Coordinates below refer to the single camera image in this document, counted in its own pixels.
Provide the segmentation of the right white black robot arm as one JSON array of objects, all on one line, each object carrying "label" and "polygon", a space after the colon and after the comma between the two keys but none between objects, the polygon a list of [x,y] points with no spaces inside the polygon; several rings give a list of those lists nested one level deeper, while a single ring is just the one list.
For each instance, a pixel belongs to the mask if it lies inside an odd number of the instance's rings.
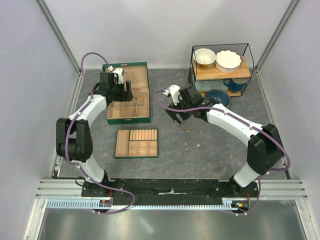
[{"label": "right white black robot arm", "polygon": [[184,88],[172,84],[163,94],[172,99],[165,111],[178,125],[194,116],[224,129],[245,144],[246,163],[231,177],[229,184],[233,196],[242,196],[252,181],[269,172],[285,156],[279,131],[273,124],[249,121],[213,97],[202,97],[192,84]]}]

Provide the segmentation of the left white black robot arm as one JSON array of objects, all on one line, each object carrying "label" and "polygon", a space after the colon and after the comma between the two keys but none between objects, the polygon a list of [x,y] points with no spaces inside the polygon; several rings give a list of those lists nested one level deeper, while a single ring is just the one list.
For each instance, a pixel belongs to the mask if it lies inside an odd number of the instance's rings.
[{"label": "left white black robot arm", "polygon": [[97,116],[113,102],[133,100],[131,82],[124,80],[124,70],[115,68],[102,72],[84,104],[67,118],[56,121],[56,153],[76,166],[99,197],[110,191],[109,177],[93,156],[90,126]]}]

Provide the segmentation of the green open jewelry box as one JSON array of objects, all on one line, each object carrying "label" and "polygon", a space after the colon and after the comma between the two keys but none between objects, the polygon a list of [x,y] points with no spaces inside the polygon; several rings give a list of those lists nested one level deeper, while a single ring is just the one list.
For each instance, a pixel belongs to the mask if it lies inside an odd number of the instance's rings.
[{"label": "green open jewelry box", "polygon": [[110,63],[123,69],[123,80],[131,83],[133,100],[112,102],[106,120],[110,125],[142,124],[151,122],[150,88],[146,62]]}]

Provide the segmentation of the green jewelry tray insert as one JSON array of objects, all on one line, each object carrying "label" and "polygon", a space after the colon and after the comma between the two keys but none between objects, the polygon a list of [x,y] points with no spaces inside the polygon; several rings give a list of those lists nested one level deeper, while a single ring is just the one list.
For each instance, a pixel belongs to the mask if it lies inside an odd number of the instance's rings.
[{"label": "green jewelry tray insert", "polygon": [[116,136],[116,159],[157,158],[158,130],[154,129],[119,129]]}]

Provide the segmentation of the blue ceramic bowl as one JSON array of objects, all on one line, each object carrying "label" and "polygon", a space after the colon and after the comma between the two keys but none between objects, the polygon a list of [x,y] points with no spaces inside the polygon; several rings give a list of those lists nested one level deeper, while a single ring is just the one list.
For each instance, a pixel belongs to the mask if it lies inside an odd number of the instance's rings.
[{"label": "blue ceramic bowl", "polygon": [[223,104],[224,107],[228,108],[231,104],[230,96],[222,90],[219,89],[211,89],[205,95],[205,99],[212,98],[217,100],[220,104]]}]

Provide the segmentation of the white ceramic bowl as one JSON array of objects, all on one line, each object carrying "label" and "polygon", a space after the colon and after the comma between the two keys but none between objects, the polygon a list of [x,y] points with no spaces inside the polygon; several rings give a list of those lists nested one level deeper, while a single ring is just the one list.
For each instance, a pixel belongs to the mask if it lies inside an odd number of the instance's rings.
[{"label": "white ceramic bowl", "polygon": [[202,70],[209,69],[216,61],[216,54],[208,48],[200,48],[194,51],[193,61]]}]

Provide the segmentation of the blue mug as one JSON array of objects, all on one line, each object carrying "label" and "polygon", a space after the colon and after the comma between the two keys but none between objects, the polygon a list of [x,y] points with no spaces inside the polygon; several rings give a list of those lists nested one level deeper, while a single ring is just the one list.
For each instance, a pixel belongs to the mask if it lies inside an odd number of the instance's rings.
[{"label": "blue mug", "polygon": [[223,84],[228,87],[228,90],[231,93],[236,93],[242,90],[245,85],[247,79],[246,78],[227,78],[223,80]]}]

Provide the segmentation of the white scalloped dish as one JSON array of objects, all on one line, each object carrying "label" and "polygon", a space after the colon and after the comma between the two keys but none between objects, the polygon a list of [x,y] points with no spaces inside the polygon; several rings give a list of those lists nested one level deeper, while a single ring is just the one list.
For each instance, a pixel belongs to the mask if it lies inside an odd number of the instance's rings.
[{"label": "white scalloped dish", "polygon": [[216,54],[215,66],[223,73],[233,73],[242,64],[242,58],[234,51],[221,50]]}]

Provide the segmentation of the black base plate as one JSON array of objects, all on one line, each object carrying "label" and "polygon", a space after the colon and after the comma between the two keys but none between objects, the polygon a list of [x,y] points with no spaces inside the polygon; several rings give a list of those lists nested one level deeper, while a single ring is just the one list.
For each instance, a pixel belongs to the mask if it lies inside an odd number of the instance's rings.
[{"label": "black base plate", "polygon": [[135,196],[135,207],[213,206],[223,198],[253,199],[259,194],[256,182],[247,187],[236,186],[229,180],[218,179],[138,179],[114,178],[107,185],[111,189],[85,181],[81,196],[111,198],[114,206],[128,206]]}]

